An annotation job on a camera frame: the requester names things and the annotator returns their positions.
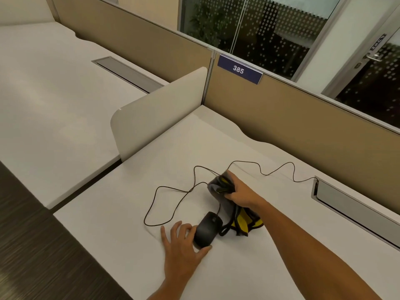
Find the number sign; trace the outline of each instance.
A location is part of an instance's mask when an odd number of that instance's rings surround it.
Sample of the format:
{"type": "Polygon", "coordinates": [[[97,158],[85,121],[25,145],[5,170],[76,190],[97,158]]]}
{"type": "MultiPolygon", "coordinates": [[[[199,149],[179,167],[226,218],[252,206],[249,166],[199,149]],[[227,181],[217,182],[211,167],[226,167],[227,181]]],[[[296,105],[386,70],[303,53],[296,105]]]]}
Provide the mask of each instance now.
{"type": "Polygon", "coordinates": [[[261,77],[263,76],[261,71],[256,70],[226,55],[220,55],[218,66],[250,82],[253,82],[254,84],[258,84],[261,80],[261,77]]]}

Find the green foliage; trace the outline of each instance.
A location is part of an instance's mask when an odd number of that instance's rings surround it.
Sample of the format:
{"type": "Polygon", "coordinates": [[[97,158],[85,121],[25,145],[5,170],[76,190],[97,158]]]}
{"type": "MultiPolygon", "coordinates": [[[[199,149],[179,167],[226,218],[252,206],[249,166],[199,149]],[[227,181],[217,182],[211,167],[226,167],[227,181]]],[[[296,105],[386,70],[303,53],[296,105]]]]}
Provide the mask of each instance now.
{"type": "Polygon", "coordinates": [[[188,32],[188,35],[218,47],[228,18],[222,6],[213,10],[207,4],[202,3],[194,6],[194,15],[190,22],[192,30],[188,32]]]}

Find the white wall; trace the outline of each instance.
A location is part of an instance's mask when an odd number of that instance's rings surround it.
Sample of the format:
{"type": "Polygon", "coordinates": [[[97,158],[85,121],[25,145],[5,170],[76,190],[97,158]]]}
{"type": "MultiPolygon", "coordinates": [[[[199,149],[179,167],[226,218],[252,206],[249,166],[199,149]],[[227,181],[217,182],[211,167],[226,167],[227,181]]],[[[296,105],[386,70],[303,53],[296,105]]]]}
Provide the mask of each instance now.
{"type": "Polygon", "coordinates": [[[0,0],[0,25],[54,21],[46,0],[0,0]]]}
{"type": "Polygon", "coordinates": [[[179,0],[118,0],[119,6],[171,30],[177,30],[179,0]]]}
{"type": "Polygon", "coordinates": [[[297,81],[320,94],[396,0],[350,0],[297,81]]]}

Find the hand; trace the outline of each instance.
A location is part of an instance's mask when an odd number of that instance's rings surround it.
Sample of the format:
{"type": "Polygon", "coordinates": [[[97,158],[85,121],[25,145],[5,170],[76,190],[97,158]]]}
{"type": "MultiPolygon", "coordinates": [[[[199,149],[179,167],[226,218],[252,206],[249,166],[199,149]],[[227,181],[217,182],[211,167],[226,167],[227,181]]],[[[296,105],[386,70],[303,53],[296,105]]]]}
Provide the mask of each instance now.
{"type": "Polygon", "coordinates": [[[248,187],[234,173],[231,171],[227,172],[235,184],[235,192],[231,194],[225,194],[225,198],[232,200],[238,206],[249,207],[252,209],[256,209],[266,202],[263,197],[259,196],[255,191],[248,187]]]}
{"type": "Polygon", "coordinates": [[[179,235],[176,232],[182,224],[179,221],[171,228],[171,242],[165,234],[165,227],[161,227],[161,239],[165,249],[165,282],[176,289],[185,288],[201,260],[211,250],[212,246],[204,247],[199,252],[193,250],[193,238],[197,226],[183,224],[180,227],[179,235]]]}

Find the forearm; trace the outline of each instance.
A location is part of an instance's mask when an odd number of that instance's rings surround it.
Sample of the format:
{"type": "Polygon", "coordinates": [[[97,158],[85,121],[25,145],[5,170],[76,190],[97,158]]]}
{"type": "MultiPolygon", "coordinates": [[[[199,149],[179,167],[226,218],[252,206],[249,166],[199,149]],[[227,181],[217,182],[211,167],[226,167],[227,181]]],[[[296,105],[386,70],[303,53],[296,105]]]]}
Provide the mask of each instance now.
{"type": "Polygon", "coordinates": [[[267,201],[253,210],[306,300],[380,300],[351,267],[267,201]]]}
{"type": "Polygon", "coordinates": [[[182,296],[185,284],[164,281],[160,288],[147,300],[179,300],[182,296]]]}

